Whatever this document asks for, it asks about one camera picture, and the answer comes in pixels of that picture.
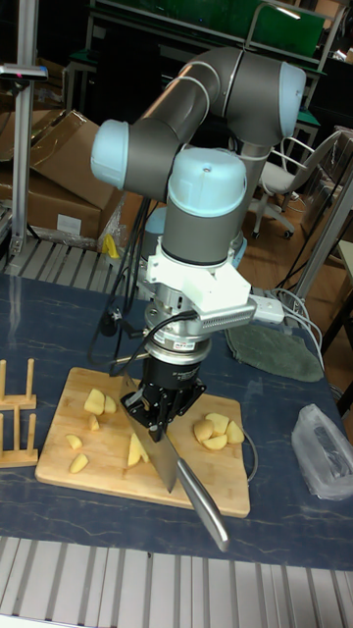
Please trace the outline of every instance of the knife handle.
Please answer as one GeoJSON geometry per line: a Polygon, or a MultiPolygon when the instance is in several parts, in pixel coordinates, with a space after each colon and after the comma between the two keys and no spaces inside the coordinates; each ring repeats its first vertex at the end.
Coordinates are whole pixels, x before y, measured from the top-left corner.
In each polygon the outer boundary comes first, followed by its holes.
{"type": "Polygon", "coordinates": [[[223,516],[203,484],[195,476],[189,465],[179,458],[176,464],[176,475],[183,489],[199,515],[202,523],[209,531],[221,551],[227,551],[229,535],[223,516]]]}

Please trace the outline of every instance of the potato piece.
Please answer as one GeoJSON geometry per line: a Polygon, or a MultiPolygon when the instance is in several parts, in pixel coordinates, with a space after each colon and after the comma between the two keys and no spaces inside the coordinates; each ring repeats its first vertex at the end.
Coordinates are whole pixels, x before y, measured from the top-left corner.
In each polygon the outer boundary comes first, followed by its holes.
{"type": "Polygon", "coordinates": [[[73,462],[71,463],[70,466],[70,473],[79,473],[79,471],[82,471],[82,469],[84,469],[84,467],[86,467],[88,464],[88,458],[86,455],[84,455],[84,453],[79,453],[75,460],[73,460],[73,462]]]}
{"type": "Polygon", "coordinates": [[[215,436],[213,439],[204,441],[202,445],[204,445],[207,449],[211,449],[212,451],[219,451],[220,449],[223,449],[226,444],[227,435],[222,434],[221,436],[215,436]]]}
{"type": "Polygon", "coordinates": [[[67,439],[69,441],[69,445],[73,449],[79,449],[80,447],[82,447],[82,440],[79,439],[76,434],[67,434],[67,439]]]}
{"type": "Polygon", "coordinates": [[[227,441],[231,445],[238,445],[244,440],[244,433],[234,421],[230,421],[226,429],[227,441]]]}
{"type": "Polygon", "coordinates": [[[222,436],[226,433],[227,424],[229,419],[227,416],[223,414],[218,414],[218,412],[211,412],[205,417],[208,421],[212,421],[214,424],[214,431],[212,433],[212,437],[214,436],[222,436]]]}
{"type": "Polygon", "coordinates": [[[136,434],[133,433],[129,444],[127,466],[132,467],[133,465],[137,464],[141,455],[141,443],[136,434]]]}
{"type": "Polygon", "coordinates": [[[84,409],[92,414],[103,414],[104,412],[105,397],[101,391],[92,389],[86,399],[84,409]]]}
{"type": "Polygon", "coordinates": [[[95,414],[90,414],[88,417],[88,427],[91,432],[96,432],[99,430],[98,419],[95,414]]]}
{"type": "Polygon", "coordinates": [[[141,456],[142,456],[143,462],[149,462],[149,455],[148,455],[146,449],[144,448],[142,442],[139,440],[138,436],[136,436],[136,438],[137,438],[138,443],[140,445],[140,451],[141,451],[141,456]]]}
{"type": "Polygon", "coordinates": [[[106,395],[104,412],[106,412],[107,414],[114,414],[115,412],[117,412],[117,405],[108,394],[106,395]]]}
{"type": "Polygon", "coordinates": [[[194,424],[194,435],[199,443],[211,439],[214,431],[214,424],[209,419],[201,419],[194,424]]]}

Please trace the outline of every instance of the blue tablecloth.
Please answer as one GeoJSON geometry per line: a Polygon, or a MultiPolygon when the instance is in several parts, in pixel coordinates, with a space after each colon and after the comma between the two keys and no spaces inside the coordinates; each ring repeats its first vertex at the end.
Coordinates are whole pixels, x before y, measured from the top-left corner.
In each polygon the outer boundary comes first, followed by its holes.
{"type": "MultiPolygon", "coordinates": [[[[91,368],[86,351],[105,299],[92,291],[0,276],[0,358],[8,361],[7,393],[25,391],[26,361],[34,357],[39,448],[70,369],[91,368]]],[[[137,302],[131,316],[136,325],[142,325],[143,311],[144,303],[137,302]]],[[[112,351],[111,342],[104,340],[98,347],[100,357],[112,351]]],[[[134,347],[125,342],[122,354],[134,347]]],[[[133,365],[131,375],[138,376],[140,368],[133,365]]],[[[192,510],[39,484],[33,468],[0,470],[0,535],[353,569],[353,500],[311,496],[290,443],[298,412],[308,403],[317,403],[339,423],[327,381],[304,384],[238,364],[223,333],[214,335],[201,378],[210,394],[240,401],[244,427],[259,452],[259,470],[250,485],[250,514],[246,519],[227,518],[227,554],[219,553],[192,510]]],[[[5,446],[11,448],[12,421],[6,421],[7,416],[10,413],[5,416],[5,446]]],[[[244,456],[250,469],[249,445],[244,445],[244,456]]]]}

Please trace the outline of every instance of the light blue joint cap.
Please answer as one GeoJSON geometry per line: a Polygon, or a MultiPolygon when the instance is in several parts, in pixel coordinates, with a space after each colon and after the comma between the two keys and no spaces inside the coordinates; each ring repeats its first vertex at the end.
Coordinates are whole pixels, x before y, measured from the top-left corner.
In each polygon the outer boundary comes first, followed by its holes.
{"type": "Polygon", "coordinates": [[[167,207],[157,207],[146,223],[146,232],[162,234],[166,224],[167,207]]]}
{"type": "Polygon", "coordinates": [[[128,153],[128,123],[107,120],[98,130],[91,152],[93,175],[119,189],[124,188],[128,153]]]}
{"type": "Polygon", "coordinates": [[[228,150],[191,146],[176,156],[168,188],[171,201],[187,214],[224,216],[244,197],[245,166],[228,150]]]}
{"type": "Polygon", "coordinates": [[[279,121],[283,137],[291,137],[304,93],[306,74],[283,62],[279,72],[279,121]]]}

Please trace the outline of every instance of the green towel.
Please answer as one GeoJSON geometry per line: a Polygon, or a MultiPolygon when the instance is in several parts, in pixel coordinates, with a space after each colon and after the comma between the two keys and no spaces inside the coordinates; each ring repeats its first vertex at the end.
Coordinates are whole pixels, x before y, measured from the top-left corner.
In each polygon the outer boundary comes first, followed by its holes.
{"type": "Polygon", "coordinates": [[[300,382],[317,382],[323,376],[319,360],[297,336],[287,336],[260,325],[226,330],[233,357],[257,369],[300,382]]]}

